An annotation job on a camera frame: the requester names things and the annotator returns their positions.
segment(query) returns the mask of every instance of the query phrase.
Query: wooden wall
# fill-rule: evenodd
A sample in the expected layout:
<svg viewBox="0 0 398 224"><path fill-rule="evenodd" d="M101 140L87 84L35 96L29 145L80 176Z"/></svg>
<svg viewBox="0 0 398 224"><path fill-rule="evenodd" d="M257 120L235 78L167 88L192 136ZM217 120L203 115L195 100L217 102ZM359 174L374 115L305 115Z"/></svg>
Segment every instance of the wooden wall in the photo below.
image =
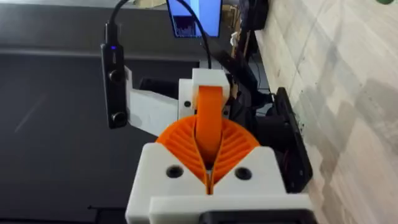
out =
<svg viewBox="0 0 398 224"><path fill-rule="evenodd" d="M398 223L398 2L270 0L257 31L314 171L320 223Z"/></svg>

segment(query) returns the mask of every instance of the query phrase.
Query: screen display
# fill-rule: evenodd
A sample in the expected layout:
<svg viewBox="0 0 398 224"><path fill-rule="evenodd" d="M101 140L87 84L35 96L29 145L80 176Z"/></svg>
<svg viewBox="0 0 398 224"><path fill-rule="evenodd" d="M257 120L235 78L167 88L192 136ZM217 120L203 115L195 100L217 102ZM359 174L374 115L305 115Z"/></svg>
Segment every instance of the screen display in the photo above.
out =
<svg viewBox="0 0 398 224"><path fill-rule="evenodd" d="M184 0L195 12L201 26L210 37L218 37L221 0ZM194 18L178 1L167 0L176 37L201 37Z"/></svg>

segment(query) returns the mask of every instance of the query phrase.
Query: gray surface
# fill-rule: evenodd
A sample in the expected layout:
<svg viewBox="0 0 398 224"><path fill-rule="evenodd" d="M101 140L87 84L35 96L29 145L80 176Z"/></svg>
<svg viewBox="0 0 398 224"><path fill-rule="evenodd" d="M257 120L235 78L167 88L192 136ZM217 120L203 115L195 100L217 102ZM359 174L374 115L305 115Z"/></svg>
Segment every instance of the gray surface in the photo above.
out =
<svg viewBox="0 0 398 224"><path fill-rule="evenodd" d="M194 63L130 61L134 75L177 81ZM0 218L92 221L125 207L154 136L106 126L99 58L0 55Z"/></svg>
<svg viewBox="0 0 398 224"><path fill-rule="evenodd" d="M112 9L0 4L0 53L100 56L104 24ZM200 39L176 39L168 11L123 9L120 42L127 58L198 61L205 58ZM229 46L222 25L219 43Z"/></svg>

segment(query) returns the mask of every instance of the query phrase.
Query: orange plastic part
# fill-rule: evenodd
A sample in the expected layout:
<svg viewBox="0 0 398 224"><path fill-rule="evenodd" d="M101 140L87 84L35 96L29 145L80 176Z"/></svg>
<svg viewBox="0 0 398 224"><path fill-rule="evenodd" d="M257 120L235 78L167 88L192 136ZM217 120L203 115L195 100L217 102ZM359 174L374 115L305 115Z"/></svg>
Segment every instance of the orange plastic part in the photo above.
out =
<svg viewBox="0 0 398 224"><path fill-rule="evenodd" d="M200 86L197 115L170 125L156 140L163 144L205 185L206 193L256 146L253 137L242 126L222 118L222 88ZM205 162L213 164L211 177Z"/></svg>
<svg viewBox="0 0 398 224"><path fill-rule="evenodd" d="M199 86L195 136L205 163L214 163L220 148L222 104L222 87Z"/></svg>
<svg viewBox="0 0 398 224"><path fill-rule="evenodd" d="M201 157L201 149L196 144L195 123L197 124L196 115L178 120L169 126L156 142L163 144L206 185L207 194L212 194L213 186L256 146L259 146L259 143L242 126L228 119L222 119L221 144L209 177Z"/></svg>
<svg viewBox="0 0 398 224"><path fill-rule="evenodd" d="M189 116L171 124L156 140L163 144L182 164L205 185L208 183L206 168L195 141L196 117Z"/></svg>

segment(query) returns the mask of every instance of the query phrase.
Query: screw hole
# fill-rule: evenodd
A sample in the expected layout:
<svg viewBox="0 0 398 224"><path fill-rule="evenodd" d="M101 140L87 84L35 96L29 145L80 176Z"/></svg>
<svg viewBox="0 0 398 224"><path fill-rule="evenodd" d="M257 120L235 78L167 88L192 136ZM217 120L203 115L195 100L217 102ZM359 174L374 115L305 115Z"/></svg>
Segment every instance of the screw hole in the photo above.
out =
<svg viewBox="0 0 398 224"><path fill-rule="evenodd" d="M178 165L172 165L166 170L166 175L170 178L179 178L183 173L183 169Z"/></svg>
<svg viewBox="0 0 398 224"><path fill-rule="evenodd" d="M250 180L251 171L245 167L239 167L235 170L235 176L240 180Z"/></svg>

